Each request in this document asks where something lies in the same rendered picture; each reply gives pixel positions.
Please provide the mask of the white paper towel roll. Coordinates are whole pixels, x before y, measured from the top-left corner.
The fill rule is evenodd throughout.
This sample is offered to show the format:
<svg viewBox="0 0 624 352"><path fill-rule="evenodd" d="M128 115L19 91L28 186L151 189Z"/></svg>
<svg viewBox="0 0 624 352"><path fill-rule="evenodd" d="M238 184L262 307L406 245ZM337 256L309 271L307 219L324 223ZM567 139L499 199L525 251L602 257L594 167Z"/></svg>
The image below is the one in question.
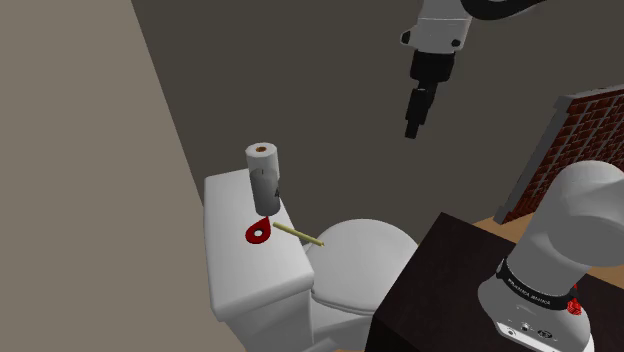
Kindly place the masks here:
<svg viewBox="0 0 624 352"><path fill-rule="evenodd" d="M273 216L281 208L278 149L272 143L259 142L248 146L245 154L256 212Z"/></svg>

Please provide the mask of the white toilet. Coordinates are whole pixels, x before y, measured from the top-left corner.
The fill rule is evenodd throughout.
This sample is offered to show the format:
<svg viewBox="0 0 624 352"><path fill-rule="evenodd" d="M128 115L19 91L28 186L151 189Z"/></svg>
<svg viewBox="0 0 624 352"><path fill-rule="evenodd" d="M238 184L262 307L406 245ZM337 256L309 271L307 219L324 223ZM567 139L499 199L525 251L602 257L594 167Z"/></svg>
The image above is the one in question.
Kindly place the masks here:
<svg viewBox="0 0 624 352"><path fill-rule="evenodd" d="M251 243L260 221L246 169L204 181L210 305L246 352L362 350L373 315L416 251L401 229L372 219L337 223L301 244L280 210L270 236Z"/></svg>

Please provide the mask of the yellow pencil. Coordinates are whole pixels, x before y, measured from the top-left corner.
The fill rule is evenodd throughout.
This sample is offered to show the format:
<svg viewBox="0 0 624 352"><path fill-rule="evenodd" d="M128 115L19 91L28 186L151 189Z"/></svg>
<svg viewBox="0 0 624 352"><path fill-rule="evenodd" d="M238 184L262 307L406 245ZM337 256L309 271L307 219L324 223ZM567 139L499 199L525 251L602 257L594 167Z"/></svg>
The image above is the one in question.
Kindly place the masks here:
<svg viewBox="0 0 624 352"><path fill-rule="evenodd" d="M307 234L305 234L303 232L300 232L300 231L298 231L298 230L296 230L294 228L288 227L288 226L286 226L284 224L281 224L281 223L278 223L278 222L273 222L272 226L277 228L277 229L280 229L280 230L282 230L282 231L284 231L284 232L286 232L288 234L296 236L299 239L302 239L302 240L304 240L304 241L306 241L308 243L312 243L312 244L314 244L316 246L323 247L325 245L323 241L321 241L321 240L319 240L317 238L314 238L312 236L309 236L309 235L307 235Z"/></svg>

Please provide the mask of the red brick panel grey frame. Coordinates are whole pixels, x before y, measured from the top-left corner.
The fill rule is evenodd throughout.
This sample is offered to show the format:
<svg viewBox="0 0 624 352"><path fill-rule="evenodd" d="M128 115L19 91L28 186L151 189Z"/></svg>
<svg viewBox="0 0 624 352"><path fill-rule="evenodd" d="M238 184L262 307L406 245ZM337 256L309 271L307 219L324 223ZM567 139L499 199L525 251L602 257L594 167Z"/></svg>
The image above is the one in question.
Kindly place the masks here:
<svg viewBox="0 0 624 352"><path fill-rule="evenodd" d="M624 171L624 84L560 96L554 109L494 222L535 212L557 174L575 162L603 161Z"/></svg>

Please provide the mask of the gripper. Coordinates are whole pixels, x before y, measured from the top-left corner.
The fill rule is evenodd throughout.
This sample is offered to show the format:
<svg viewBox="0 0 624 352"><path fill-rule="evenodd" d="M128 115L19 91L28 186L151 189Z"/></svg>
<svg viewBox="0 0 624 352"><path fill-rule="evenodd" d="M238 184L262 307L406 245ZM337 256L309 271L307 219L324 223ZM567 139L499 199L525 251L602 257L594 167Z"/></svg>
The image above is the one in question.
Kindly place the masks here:
<svg viewBox="0 0 624 352"><path fill-rule="evenodd" d="M426 121L434 101L437 85L447 82L455 64L455 54L427 53L415 50L410 77L418 82L410 94L405 119L405 137L415 139L418 129Z"/></svg>

